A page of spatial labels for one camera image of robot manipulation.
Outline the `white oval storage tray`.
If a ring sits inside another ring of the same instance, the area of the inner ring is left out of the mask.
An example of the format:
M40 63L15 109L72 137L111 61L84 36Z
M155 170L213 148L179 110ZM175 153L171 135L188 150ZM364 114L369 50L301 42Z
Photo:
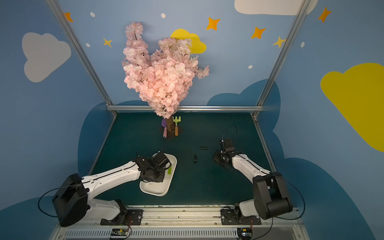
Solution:
M155 182L145 183L141 181L140 189L143 193L157 196L157 197L163 197L168 193L175 170L176 170L177 159L173 155L170 155L170 154L165 154L165 155L172 163L172 174L168 175L168 171L167 171L165 174L164 181L162 183L155 183Z

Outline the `back aluminium frame bar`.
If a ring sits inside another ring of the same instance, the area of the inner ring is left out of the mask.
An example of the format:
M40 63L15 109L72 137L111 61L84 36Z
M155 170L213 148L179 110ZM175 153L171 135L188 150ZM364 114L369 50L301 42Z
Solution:
M153 112L150 106L107 105L110 112ZM181 112L262 112L262 106L180 106Z

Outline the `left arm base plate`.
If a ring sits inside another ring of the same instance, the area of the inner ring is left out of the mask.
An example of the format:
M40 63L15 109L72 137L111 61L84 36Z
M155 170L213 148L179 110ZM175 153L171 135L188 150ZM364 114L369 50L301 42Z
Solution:
M122 210L112 220L101 219L101 226L139 226L143 218L143 210Z

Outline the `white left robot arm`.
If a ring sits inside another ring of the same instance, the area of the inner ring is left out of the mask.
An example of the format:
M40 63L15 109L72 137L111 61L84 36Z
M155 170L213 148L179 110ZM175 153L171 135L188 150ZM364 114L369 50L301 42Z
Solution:
M137 157L103 173L85 177L70 175L53 197L60 226L91 220L99 220L102 226L139 226L142 210L128 210L121 200L104 201L97 196L139 180L143 193L163 197L169 191L176 166L175 156L158 152L150 158Z

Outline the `left aluminium frame post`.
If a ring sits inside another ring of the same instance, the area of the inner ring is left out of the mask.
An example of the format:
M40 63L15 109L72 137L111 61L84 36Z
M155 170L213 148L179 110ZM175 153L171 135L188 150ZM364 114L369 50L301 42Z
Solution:
M69 20L65 16L65 13L59 3L59 1L56 0L46 0L47 5L49 6L50 10L54 14L55 18L57 19L59 25L61 26L62 30L64 31L65 35L67 36L68 40L70 41L71 45L73 46L75 52L77 53L80 61L82 62L83 66L85 67L87 73L89 74L91 80L93 81L95 87L97 88L98 92L100 93L101 97L103 98L104 102L106 103L106 108L113 105L113 102L108 95L105 87L102 84L101 79L99 78L96 70L94 69L91 61L89 60L84 48L82 47L79 39L77 38L73 28L70 25Z

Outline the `green circuit board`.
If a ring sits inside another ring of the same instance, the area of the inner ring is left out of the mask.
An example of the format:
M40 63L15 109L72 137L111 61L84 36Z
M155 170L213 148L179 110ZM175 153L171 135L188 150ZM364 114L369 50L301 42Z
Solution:
M237 228L237 240L251 240L252 236L251 228Z
M117 229L113 228L110 233L110 239L123 240L129 237L131 231L129 229Z

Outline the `aluminium frame post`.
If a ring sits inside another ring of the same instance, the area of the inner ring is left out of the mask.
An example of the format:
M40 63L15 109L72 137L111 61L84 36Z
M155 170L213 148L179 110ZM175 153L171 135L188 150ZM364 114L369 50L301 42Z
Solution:
M73 28L70 25L69 20L65 16L65 13L59 3L59 1L56 0L46 0L47 5L49 6L50 10L54 14L55 18L57 19L59 25L61 26L62 30L64 31L65 35L67 36L68 40L70 41L71 45L73 46L75 52L77 53L80 61L82 62L83 66L85 67L87 73L89 74L91 80L93 81L95 87L97 88L98 92L100 93L101 97L103 98L104 102L106 103L106 108L113 105L113 102L108 95L105 87L102 84L101 79L99 78L96 70L94 69L91 61L89 60L84 48L82 47L79 39L77 38Z
M279 52L279 55L278 55L278 58L275 62L275 65L271 71L271 74L269 76L269 78L267 79L267 82L265 83L265 86L261 92L261 95L258 99L258 102L257 102L257 107L261 107L263 108L264 107L264 103L272 89L272 86L274 84L274 82L276 81L277 79L277 76L284 64L284 61L286 60L286 57L296 39L296 36L298 34L298 32L300 31L300 28L307 16L307 10L309 9L309 6L311 4L311 1L310 0L304 0L302 1L300 7L299 7L299 10L294 18L294 21L290 27L290 30L287 34L287 38L286 38L286 41L284 43L284 45L282 46L280 52Z

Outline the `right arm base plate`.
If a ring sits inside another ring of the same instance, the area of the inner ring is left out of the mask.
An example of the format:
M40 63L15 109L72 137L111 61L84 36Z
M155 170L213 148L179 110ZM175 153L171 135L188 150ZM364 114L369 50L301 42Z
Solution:
M239 209L224 207L220 210L222 225L261 225L257 216L245 217Z

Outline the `left green circuit board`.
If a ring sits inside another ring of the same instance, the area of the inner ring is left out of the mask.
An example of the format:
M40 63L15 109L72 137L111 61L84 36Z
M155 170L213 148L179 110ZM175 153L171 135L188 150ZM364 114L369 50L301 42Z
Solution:
M123 240L129 237L131 231L129 229L117 229L113 228L110 233L110 239Z

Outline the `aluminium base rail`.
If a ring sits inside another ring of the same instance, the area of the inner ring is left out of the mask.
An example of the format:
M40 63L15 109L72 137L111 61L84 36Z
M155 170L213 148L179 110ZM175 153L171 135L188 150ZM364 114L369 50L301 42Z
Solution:
M251 228L251 240L308 240L302 220L294 218L298 209L279 218L261 220L261 225L222 225L220 210L224 205L129 206L143 210L139 226L101 226L99 220L81 221L70 227L57 226L52 240L111 240L113 228L129 229L124 240L236 240L237 228Z

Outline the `right aluminium frame post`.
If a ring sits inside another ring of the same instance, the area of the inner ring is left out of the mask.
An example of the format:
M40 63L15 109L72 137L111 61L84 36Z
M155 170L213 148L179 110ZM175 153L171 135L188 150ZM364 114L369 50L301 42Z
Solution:
M280 52L279 52L279 55L278 55L278 58L275 62L275 65L271 71L271 74L269 76L269 78L267 79L267 82L265 83L265 86L261 92L261 95L258 99L258 102L257 102L257 107L261 107L263 108L264 107L264 103L272 89L272 86L274 84L274 82L276 81L277 79L277 76L284 64L284 61L286 60L286 57L296 39L296 36L298 34L298 32L300 31L300 28L307 16L307 10L309 9L309 6L311 4L311 1L310 0L304 0L302 1L300 7L299 7L299 10L294 18L294 21L290 27L290 30L287 34L287 38L286 38L286 41L284 43L284 45L282 46Z

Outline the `pink cherry blossom tree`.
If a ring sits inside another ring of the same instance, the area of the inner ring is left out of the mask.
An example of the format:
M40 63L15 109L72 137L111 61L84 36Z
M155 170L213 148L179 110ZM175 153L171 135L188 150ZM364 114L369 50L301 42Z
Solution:
M191 55L190 39L165 38L158 42L160 48L150 54L142 38L143 30L141 23L126 27L124 82L139 93L140 99L158 116L168 119L188 95L193 79L207 77L210 70L199 66L198 57Z

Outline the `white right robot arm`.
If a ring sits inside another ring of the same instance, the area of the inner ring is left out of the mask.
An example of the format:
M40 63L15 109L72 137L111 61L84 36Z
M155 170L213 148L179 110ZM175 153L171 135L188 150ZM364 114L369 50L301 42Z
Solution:
M229 138L222 139L220 146L213 160L223 167L238 170L253 185L253 199L240 202L235 207L239 217L258 216L267 220L292 212L293 204L286 181L279 172L263 169L246 154L236 151Z

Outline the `right green circuit board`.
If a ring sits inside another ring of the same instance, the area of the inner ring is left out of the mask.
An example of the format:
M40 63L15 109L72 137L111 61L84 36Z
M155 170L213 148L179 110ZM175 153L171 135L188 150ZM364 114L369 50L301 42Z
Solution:
M252 236L251 228L237 228L237 240L251 240Z

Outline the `dark tree base plate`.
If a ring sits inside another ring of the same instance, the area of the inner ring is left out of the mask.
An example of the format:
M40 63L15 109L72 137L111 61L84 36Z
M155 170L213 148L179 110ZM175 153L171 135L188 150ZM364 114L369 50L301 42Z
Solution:
M175 135L175 132L176 131L173 131L173 132L170 132L170 131L166 131L166 139L167 140L170 140L172 138L174 138L176 135ZM181 127L178 127L178 134L180 135L181 133L183 132L183 129Z

